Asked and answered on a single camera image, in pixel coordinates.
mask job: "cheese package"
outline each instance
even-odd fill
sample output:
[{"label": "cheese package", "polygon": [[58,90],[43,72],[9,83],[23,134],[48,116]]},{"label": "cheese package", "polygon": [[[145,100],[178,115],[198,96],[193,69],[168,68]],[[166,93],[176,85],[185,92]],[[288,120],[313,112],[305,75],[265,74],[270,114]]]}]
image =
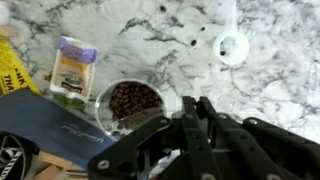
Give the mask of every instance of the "cheese package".
[{"label": "cheese package", "polygon": [[0,96],[20,88],[30,89],[40,95],[8,42],[0,37]]},{"label": "cheese package", "polygon": [[97,50],[94,46],[61,37],[50,90],[67,98],[88,102],[92,87]]}]

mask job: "black machine part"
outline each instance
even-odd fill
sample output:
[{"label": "black machine part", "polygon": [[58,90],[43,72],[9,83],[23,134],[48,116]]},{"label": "black machine part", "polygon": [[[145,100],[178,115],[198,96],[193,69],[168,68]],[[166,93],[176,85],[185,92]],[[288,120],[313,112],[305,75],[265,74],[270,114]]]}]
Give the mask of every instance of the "black machine part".
[{"label": "black machine part", "polygon": [[318,144],[257,118],[240,124],[217,113],[206,97],[183,97],[183,105],[182,117],[154,118],[94,157],[89,179],[147,179],[177,149],[181,155],[157,179],[320,179]]}]

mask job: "coffee beans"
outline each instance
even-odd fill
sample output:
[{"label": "coffee beans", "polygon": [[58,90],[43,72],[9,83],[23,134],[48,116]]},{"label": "coffee beans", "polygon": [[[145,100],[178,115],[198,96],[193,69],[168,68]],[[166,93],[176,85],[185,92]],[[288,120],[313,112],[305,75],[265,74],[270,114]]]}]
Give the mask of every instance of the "coffee beans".
[{"label": "coffee beans", "polygon": [[159,96],[146,85],[123,82],[113,90],[109,107],[120,120],[145,109],[159,107],[161,104]]}]

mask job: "purple label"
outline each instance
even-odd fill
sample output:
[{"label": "purple label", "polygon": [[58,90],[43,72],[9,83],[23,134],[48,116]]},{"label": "purple label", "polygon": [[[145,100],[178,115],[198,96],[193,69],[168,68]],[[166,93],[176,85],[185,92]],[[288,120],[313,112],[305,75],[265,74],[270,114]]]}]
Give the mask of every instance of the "purple label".
[{"label": "purple label", "polygon": [[81,63],[91,64],[96,61],[97,50],[95,48],[80,48],[68,42],[68,39],[61,37],[59,49],[63,56],[74,59]]}]

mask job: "marble countertop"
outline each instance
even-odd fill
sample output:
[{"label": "marble countertop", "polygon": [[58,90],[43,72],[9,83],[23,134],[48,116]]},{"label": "marble countertop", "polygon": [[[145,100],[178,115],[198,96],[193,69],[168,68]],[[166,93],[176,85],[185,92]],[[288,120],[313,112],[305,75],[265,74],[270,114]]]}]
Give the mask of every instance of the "marble countertop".
[{"label": "marble countertop", "polygon": [[44,94],[64,35],[98,48],[91,102],[109,83],[150,71],[170,112],[181,96],[208,96],[237,120],[255,116],[320,142],[320,2],[238,2],[251,46],[238,66],[212,54],[223,0],[9,0],[10,24],[21,31],[11,43]]}]

